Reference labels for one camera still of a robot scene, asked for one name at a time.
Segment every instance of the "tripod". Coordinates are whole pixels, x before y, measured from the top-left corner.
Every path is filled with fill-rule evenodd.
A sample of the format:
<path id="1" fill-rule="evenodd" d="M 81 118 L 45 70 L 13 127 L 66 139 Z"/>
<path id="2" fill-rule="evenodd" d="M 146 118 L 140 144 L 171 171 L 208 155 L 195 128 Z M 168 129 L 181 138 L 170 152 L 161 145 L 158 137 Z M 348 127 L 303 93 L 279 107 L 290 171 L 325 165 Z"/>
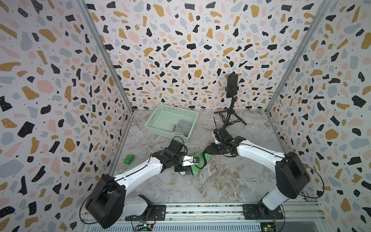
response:
<path id="1" fill-rule="evenodd" d="M 240 118 L 240 116 L 238 116 L 237 114 L 236 114 L 236 112 L 235 112 L 235 110 L 233 109 L 233 107 L 234 107 L 234 103 L 237 101 L 237 96 L 235 95 L 235 96 L 233 96 L 232 97 L 232 101 L 231 101 L 231 105 L 230 105 L 230 107 L 228 108 L 228 109 L 225 109 L 225 110 L 222 110 L 222 111 L 219 111 L 219 112 L 214 112 L 214 114 L 219 114 L 220 116 L 221 116 L 221 119 L 222 119 L 222 121 L 223 121 L 223 127 L 227 127 L 227 126 L 230 126 L 230 125 L 233 125 L 233 124 L 235 124 L 236 122 L 242 122 L 243 124 L 245 124 L 245 125 L 247 125 L 247 123 L 244 121 L 244 120 L 242 120 L 242 118 Z M 227 117 L 225 118 L 224 117 L 224 115 L 223 115 L 223 113 L 225 113 L 225 112 L 227 112 Z M 232 122 L 230 122 L 229 120 L 230 120 L 230 118 L 231 118 L 231 115 L 234 115 L 236 118 L 238 118 L 237 120 L 235 120 L 235 121 L 232 121 Z"/>

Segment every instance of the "green cloth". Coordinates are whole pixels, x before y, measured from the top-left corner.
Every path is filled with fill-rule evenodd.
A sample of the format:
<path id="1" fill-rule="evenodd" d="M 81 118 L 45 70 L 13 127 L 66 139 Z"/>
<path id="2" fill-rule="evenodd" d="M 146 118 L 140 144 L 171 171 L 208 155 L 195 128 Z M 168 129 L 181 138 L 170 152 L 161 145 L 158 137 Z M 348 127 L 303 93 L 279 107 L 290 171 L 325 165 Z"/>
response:
<path id="1" fill-rule="evenodd" d="M 197 152 L 196 154 L 193 155 L 193 157 L 199 157 L 200 158 L 200 163 L 197 164 L 197 166 L 199 166 L 199 167 L 202 167 L 204 165 L 204 158 L 202 157 L 202 152 L 203 151 L 204 151 L 204 149 L 202 149 L 201 151 L 199 151 L 199 152 Z M 210 157 L 211 157 L 210 154 L 205 153 L 206 161 L 209 161 Z M 194 176 L 198 175 L 198 173 L 201 171 L 201 169 L 197 168 L 195 165 L 191 165 L 191 168 L 192 168 L 192 173 L 193 173 Z"/>

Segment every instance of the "vent grille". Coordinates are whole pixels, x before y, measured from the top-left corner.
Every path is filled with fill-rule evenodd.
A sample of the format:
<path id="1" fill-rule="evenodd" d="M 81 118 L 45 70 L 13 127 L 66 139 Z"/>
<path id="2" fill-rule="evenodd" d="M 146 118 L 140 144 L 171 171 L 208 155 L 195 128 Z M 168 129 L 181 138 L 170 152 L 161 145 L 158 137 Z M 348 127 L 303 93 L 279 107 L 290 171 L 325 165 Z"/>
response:
<path id="1" fill-rule="evenodd" d="M 135 227 L 135 231 L 140 230 L 141 227 Z M 99 225 L 91 226 L 90 232 L 102 232 L 102 231 L 133 231 L 131 225 L 113 225 L 110 228 L 103 229 Z M 153 231 L 185 231 L 185 232 L 196 232 L 196 231 L 219 231 L 219 232 L 260 232 L 260 223 L 257 222 L 243 222 L 243 223 L 177 223 L 172 225 L 169 223 L 156 223 L 153 227 Z"/>

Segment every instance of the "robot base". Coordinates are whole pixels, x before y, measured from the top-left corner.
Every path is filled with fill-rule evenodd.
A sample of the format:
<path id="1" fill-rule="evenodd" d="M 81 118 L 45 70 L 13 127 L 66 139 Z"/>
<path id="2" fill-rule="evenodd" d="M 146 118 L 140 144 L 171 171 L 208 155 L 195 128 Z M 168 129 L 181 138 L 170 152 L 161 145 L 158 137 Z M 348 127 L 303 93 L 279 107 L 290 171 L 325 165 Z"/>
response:
<path id="1" fill-rule="evenodd" d="M 164 221 L 165 220 L 165 212 L 166 212 L 166 205 L 153 205 L 152 212 L 150 213 L 149 218 L 143 218 L 142 216 L 127 216 L 125 217 L 125 221 Z"/>
<path id="2" fill-rule="evenodd" d="M 278 206 L 275 210 L 267 209 L 263 204 L 243 204 L 243 216 L 245 220 L 276 220 L 283 219 L 281 207 Z"/>

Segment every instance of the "gray striped cloth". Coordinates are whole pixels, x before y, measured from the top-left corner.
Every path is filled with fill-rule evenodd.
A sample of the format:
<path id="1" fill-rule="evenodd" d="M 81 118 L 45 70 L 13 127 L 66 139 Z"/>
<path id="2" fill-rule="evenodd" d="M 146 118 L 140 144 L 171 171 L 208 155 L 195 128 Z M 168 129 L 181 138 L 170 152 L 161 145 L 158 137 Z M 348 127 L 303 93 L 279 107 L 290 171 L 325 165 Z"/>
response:
<path id="1" fill-rule="evenodd" d="M 178 124 L 173 127 L 174 134 L 184 135 L 188 137 L 189 132 L 191 132 L 193 123 L 186 120 L 179 120 Z"/>

